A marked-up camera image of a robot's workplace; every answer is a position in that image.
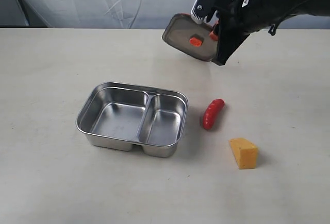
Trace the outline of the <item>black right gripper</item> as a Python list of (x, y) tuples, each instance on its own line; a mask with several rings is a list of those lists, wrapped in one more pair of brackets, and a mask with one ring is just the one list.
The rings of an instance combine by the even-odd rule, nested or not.
[[(212, 62), (225, 65), (251, 34), (260, 31), (260, 0), (233, 0), (229, 15), (215, 13), (218, 21), (209, 34), (212, 40), (217, 40), (217, 53)], [(191, 37), (189, 43), (200, 47), (203, 40)]]

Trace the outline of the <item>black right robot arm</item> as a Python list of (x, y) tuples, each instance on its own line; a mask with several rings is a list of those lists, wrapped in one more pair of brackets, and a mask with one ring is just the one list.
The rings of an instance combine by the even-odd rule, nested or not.
[(329, 16), (329, 0), (195, 0), (191, 9), (197, 24), (218, 18), (217, 65), (225, 65), (250, 34), (267, 28), (274, 36), (283, 21), (298, 15)]

